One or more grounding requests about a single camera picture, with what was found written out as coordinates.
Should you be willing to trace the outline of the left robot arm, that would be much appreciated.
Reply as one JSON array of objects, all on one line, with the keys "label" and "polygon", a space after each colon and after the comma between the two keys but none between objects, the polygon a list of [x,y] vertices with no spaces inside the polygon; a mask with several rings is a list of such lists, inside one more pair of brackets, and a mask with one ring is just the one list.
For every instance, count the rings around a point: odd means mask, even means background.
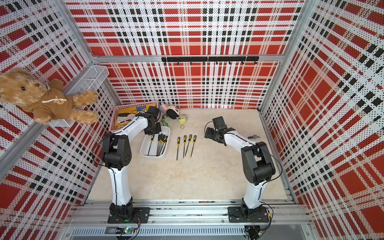
[{"label": "left robot arm", "polygon": [[150,106],[146,112],[137,113],[133,119],[115,133],[105,135],[102,144],[102,161],[112,181],[113,200],[111,215],[130,220],[134,217],[133,198],[129,190],[128,165],[132,160],[130,141],[138,133],[158,134],[161,130],[158,118],[160,110]]}]

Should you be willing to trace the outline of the yellow black file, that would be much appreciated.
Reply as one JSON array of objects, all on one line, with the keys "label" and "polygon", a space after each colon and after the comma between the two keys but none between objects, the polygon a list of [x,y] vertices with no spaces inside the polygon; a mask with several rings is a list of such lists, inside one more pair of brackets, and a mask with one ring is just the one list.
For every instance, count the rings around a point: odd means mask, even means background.
[{"label": "yellow black file", "polygon": [[189,149],[189,146],[190,146],[191,139],[192,139],[192,134],[189,135],[188,143],[187,143],[187,148],[186,148],[186,150],[185,150],[184,157],[187,156],[187,153],[188,153],[188,149]]},{"label": "yellow black file", "polygon": [[186,152],[186,142],[187,142],[187,136],[184,135],[183,158],[185,157],[185,152]]},{"label": "yellow black file", "polygon": [[193,138],[193,147],[192,147],[192,150],[191,150],[190,158],[192,158],[192,156],[193,156],[193,152],[194,152],[194,147],[195,147],[195,144],[196,144],[196,140],[197,140],[197,135],[194,135],[194,138]]},{"label": "yellow black file", "polygon": [[179,159],[179,147],[180,147],[180,141],[181,141],[181,138],[180,137],[178,137],[178,139],[177,139],[177,155],[176,155],[176,161],[178,161],[178,159]]},{"label": "yellow black file", "polygon": [[150,154],[150,151],[151,151],[151,147],[152,147],[152,143],[153,143],[153,141],[154,141],[154,137],[155,137],[155,135],[152,135],[152,136],[151,136],[151,140],[150,140],[150,146],[149,146],[149,149],[148,149],[148,153],[147,153],[147,156],[149,156],[149,154]]}]

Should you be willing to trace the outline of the white plastic storage box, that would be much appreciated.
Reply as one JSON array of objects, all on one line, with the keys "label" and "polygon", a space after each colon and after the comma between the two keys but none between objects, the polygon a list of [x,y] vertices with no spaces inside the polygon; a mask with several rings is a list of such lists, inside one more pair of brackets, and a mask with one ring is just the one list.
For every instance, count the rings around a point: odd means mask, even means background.
[{"label": "white plastic storage box", "polygon": [[161,132],[159,134],[155,134],[149,156],[147,156],[147,153],[152,135],[145,135],[142,146],[140,148],[140,154],[148,159],[162,160],[166,156],[168,150],[170,135],[171,129],[166,126],[161,126]]}]

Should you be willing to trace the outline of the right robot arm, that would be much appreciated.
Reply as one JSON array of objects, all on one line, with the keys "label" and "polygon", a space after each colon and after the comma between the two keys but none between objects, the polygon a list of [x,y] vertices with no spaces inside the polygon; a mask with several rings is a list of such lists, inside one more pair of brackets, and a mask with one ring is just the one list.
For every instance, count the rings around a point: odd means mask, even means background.
[{"label": "right robot arm", "polygon": [[223,117],[212,119],[213,128],[206,128],[205,138],[225,146],[231,146],[241,153],[244,175],[248,181],[246,194],[242,199],[241,216],[250,220],[265,212],[262,196],[269,182],[273,180],[276,168],[267,144],[253,142],[241,136],[235,129],[227,127]]}]

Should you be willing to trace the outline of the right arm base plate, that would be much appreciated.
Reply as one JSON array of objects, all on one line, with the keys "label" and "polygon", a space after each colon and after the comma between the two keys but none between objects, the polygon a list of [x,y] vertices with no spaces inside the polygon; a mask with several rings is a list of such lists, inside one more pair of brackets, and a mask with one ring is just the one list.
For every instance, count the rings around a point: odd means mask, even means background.
[{"label": "right arm base plate", "polygon": [[255,209],[248,209],[247,206],[228,207],[230,223],[268,223],[269,215],[267,208],[259,206]]}]

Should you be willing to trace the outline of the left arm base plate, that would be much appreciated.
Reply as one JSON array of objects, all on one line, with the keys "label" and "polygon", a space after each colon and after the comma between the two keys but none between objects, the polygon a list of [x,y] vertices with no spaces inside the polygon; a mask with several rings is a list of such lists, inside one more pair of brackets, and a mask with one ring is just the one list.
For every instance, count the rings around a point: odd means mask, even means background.
[{"label": "left arm base plate", "polygon": [[150,210],[150,208],[131,208],[118,210],[117,212],[110,210],[108,224],[146,224]]}]

